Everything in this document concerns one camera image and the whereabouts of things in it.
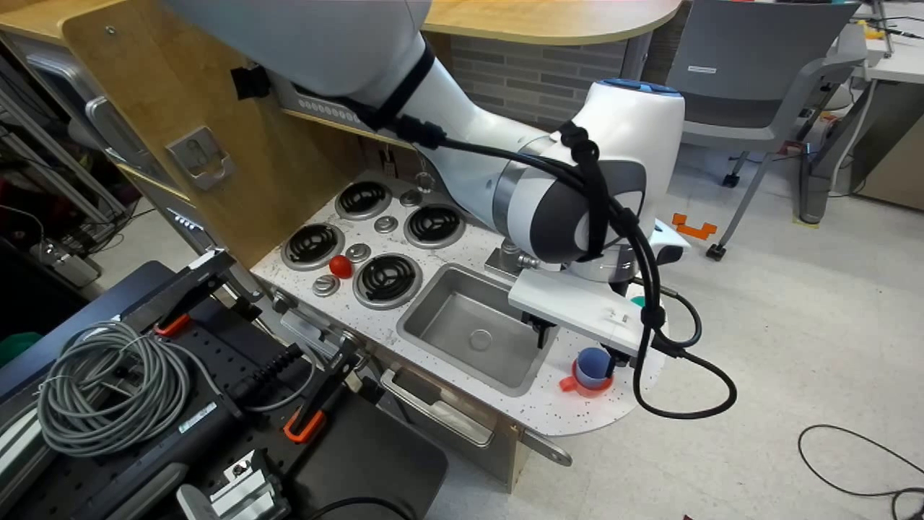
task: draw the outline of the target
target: floor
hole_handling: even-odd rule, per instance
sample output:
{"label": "floor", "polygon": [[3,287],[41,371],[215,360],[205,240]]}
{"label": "floor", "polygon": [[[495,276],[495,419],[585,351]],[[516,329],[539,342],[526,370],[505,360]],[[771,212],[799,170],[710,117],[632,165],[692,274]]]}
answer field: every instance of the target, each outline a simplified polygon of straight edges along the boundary
{"label": "floor", "polygon": [[[741,188],[716,188],[725,168],[725,157],[686,149],[664,208],[725,225],[741,195]],[[690,250],[664,269],[664,283],[692,298],[705,318],[695,351],[732,374],[739,403],[706,420],[637,410],[606,430],[557,438],[575,464],[530,455],[514,493],[452,458],[430,516],[888,516],[885,500],[823,487],[793,442],[804,423],[835,420],[924,461],[924,215],[835,195],[823,225],[812,227],[790,215],[787,165],[774,170],[725,263]],[[156,212],[133,221],[97,259],[119,279],[147,257],[168,264],[191,257]],[[660,406],[716,397],[718,383],[690,363],[669,363],[648,393]],[[921,474],[842,435],[820,432],[807,451],[849,487],[924,484]]]}

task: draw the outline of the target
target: red knob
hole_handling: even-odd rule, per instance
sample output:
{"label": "red knob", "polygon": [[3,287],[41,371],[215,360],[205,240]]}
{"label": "red knob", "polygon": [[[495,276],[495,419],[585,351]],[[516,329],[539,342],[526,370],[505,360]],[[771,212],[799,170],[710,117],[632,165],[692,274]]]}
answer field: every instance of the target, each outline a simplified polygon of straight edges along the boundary
{"label": "red knob", "polygon": [[337,254],[325,263],[325,269],[335,274],[335,276],[351,276],[351,263],[350,257]]}

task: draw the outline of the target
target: coiled cable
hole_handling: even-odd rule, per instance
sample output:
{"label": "coiled cable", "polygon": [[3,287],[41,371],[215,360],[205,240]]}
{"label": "coiled cable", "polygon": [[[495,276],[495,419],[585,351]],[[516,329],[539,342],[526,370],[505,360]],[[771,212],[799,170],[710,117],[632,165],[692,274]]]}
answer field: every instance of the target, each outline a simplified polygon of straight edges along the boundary
{"label": "coiled cable", "polygon": [[103,455],[169,426],[188,396],[191,371],[176,348],[108,319],[61,348],[38,386],[38,420],[52,451]]}

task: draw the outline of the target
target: wall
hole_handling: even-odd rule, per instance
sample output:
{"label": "wall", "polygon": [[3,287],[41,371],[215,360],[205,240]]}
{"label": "wall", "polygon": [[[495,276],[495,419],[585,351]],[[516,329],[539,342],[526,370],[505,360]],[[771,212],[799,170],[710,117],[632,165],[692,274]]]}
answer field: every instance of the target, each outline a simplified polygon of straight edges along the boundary
{"label": "wall", "polygon": [[553,130],[579,110],[591,81],[640,77],[645,46],[648,38],[557,48],[451,38],[438,51],[475,103]]}

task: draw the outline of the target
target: toy kitchen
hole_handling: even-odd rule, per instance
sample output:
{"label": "toy kitchen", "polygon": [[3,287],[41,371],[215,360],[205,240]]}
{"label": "toy kitchen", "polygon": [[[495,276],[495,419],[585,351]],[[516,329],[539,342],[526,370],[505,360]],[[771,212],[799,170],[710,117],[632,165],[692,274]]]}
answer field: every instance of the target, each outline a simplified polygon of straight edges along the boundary
{"label": "toy kitchen", "polygon": [[[628,363],[606,390],[563,390],[575,354],[599,341],[510,308],[514,274],[492,264],[503,254],[503,235],[466,221],[432,176],[363,170],[251,270],[285,300],[283,324],[295,313],[309,329],[360,334],[386,357],[381,386],[472,448],[487,448],[495,420],[553,438],[627,415],[635,406]],[[660,363],[653,351],[644,381]],[[438,390],[401,386],[406,370]]]}

